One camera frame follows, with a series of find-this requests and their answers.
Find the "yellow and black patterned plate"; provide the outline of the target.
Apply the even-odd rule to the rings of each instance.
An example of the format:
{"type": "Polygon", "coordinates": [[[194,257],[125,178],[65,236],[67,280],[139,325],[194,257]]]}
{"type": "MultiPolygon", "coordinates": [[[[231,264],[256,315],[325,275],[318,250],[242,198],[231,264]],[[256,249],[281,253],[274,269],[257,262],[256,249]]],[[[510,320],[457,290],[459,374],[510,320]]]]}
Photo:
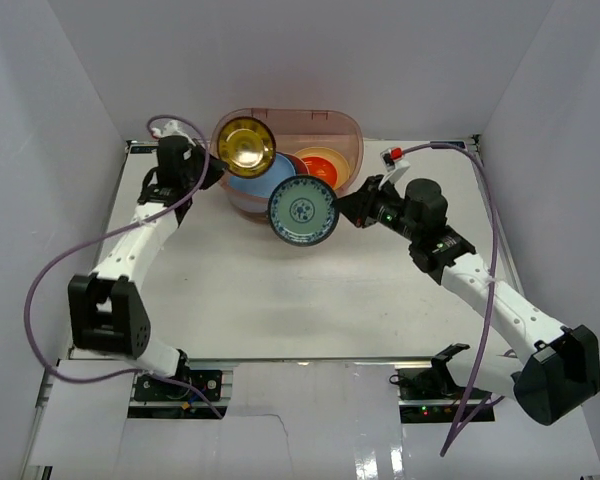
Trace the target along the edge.
{"type": "Polygon", "coordinates": [[[277,148],[274,135],[265,123],[254,117],[240,116],[221,126],[216,150],[233,176],[251,179],[271,168],[277,148]]]}

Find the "beige plastic plate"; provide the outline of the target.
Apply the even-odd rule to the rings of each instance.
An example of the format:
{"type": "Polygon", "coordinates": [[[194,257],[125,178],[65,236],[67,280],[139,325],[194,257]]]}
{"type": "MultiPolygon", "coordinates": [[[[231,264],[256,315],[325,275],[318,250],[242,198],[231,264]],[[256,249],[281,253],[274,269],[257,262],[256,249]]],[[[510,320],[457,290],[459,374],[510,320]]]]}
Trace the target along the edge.
{"type": "Polygon", "coordinates": [[[350,168],[346,159],[333,149],[327,147],[308,147],[297,151],[295,156],[300,159],[305,156],[321,156],[332,162],[338,171],[338,182],[337,186],[333,188],[334,190],[341,188],[350,178],[350,168]]]}

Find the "light blue plastic plate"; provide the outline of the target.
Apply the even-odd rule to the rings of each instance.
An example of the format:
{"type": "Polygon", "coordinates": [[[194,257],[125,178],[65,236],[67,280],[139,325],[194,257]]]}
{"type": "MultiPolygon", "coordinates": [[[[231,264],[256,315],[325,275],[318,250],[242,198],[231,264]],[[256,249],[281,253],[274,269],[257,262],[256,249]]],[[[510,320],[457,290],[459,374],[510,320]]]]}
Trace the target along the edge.
{"type": "Polygon", "coordinates": [[[263,175],[252,179],[230,176],[229,186],[247,195],[268,198],[281,182],[295,175],[293,163],[277,153],[272,166],[263,175]]]}

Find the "orange plastic plate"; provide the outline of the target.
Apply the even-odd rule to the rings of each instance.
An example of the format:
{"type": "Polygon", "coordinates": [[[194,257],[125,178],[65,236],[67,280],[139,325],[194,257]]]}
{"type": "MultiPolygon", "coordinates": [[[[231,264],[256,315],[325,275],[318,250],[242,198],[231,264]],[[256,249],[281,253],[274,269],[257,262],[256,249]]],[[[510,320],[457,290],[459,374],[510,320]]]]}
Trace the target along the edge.
{"type": "Polygon", "coordinates": [[[306,166],[309,175],[323,180],[332,188],[337,186],[338,171],[332,162],[321,156],[305,156],[301,158],[301,161],[306,166]]]}

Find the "blue and white porcelain plate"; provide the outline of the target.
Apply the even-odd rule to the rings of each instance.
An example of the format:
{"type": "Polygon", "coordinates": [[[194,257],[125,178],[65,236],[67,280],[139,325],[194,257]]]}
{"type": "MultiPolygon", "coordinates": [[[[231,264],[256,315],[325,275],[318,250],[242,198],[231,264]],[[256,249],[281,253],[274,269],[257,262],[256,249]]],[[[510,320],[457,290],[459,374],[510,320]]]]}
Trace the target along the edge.
{"type": "Polygon", "coordinates": [[[325,181],[296,175],[282,181],[268,201],[268,223],[287,244],[310,247],[325,241],[336,229],[337,195],[325,181]]]}

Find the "pink translucent plastic bin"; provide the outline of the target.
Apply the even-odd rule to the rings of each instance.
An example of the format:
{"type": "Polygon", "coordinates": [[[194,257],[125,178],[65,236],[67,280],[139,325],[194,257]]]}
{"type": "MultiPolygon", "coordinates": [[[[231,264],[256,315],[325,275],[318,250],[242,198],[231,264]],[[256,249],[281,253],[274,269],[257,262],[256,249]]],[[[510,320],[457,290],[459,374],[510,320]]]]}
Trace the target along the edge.
{"type": "MultiPolygon", "coordinates": [[[[304,148],[327,147],[343,155],[351,175],[341,188],[334,190],[337,195],[344,195],[358,176],[364,147],[360,128],[350,116],[332,110],[245,108],[225,115],[216,125],[212,139],[217,139],[224,123],[240,116],[254,117],[269,127],[276,141],[276,154],[295,155],[304,148]]],[[[265,221],[270,196],[260,198],[241,193],[229,186],[230,176],[233,175],[225,174],[220,186],[232,206],[246,217],[265,221]]]]}

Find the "red plate with teal waves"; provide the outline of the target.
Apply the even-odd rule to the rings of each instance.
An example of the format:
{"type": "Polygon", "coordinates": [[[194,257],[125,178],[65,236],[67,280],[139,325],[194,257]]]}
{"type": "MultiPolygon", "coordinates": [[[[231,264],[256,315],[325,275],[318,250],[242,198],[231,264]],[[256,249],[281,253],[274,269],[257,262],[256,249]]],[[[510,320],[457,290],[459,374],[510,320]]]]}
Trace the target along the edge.
{"type": "Polygon", "coordinates": [[[283,156],[291,162],[296,175],[308,175],[309,174],[307,165],[300,158],[298,158],[295,155],[288,154],[288,153],[283,153],[283,156]]]}

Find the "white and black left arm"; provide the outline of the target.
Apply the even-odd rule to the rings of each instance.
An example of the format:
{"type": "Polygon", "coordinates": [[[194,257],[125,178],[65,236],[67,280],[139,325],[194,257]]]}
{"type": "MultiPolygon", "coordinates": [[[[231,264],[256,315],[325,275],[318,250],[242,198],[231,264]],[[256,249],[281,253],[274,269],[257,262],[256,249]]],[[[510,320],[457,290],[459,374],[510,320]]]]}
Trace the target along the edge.
{"type": "Polygon", "coordinates": [[[186,354],[155,337],[140,290],[149,268],[188,213],[194,187],[207,189],[225,164],[182,135],[157,143],[129,228],[88,275],[74,276],[68,299],[74,346],[123,359],[157,374],[157,387],[179,399],[191,387],[186,354]]]}

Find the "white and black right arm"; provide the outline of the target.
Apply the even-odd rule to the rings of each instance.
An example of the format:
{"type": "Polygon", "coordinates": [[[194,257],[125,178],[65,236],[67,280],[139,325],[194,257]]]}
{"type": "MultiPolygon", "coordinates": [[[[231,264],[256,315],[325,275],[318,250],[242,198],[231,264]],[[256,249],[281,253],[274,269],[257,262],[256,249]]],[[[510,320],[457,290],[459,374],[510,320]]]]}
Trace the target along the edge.
{"type": "Polygon", "coordinates": [[[376,175],[335,205],[357,228],[380,224],[409,240],[409,255],[421,272],[478,314],[489,314],[491,327],[516,356],[498,358],[477,375],[478,389],[516,400],[541,425],[599,393],[596,335],[584,325],[564,325],[491,276],[475,247],[448,225],[438,183],[415,179],[400,195],[376,175]]]}

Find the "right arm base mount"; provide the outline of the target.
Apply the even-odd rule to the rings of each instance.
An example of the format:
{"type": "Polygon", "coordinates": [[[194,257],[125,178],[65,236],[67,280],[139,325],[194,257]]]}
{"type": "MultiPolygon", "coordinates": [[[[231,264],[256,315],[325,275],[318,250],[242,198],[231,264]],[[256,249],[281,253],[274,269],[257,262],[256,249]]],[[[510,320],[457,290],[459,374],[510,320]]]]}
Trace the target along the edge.
{"type": "Polygon", "coordinates": [[[418,364],[397,367],[388,382],[397,388],[400,420],[407,424],[452,423],[464,393],[464,383],[455,382],[444,369],[466,344],[452,344],[418,364]]]}

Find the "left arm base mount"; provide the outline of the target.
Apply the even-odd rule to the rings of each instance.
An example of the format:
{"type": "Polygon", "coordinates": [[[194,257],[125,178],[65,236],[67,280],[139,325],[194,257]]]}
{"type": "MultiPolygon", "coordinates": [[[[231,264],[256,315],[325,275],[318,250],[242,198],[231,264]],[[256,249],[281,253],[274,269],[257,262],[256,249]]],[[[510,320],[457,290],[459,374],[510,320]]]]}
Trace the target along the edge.
{"type": "Polygon", "coordinates": [[[186,369],[183,386],[159,381],[151,375],[135,380],[127,417],[149,420],[221,420],[227,411],[229,396],[223,392],[224,372],[213,369],[186,369]]]}

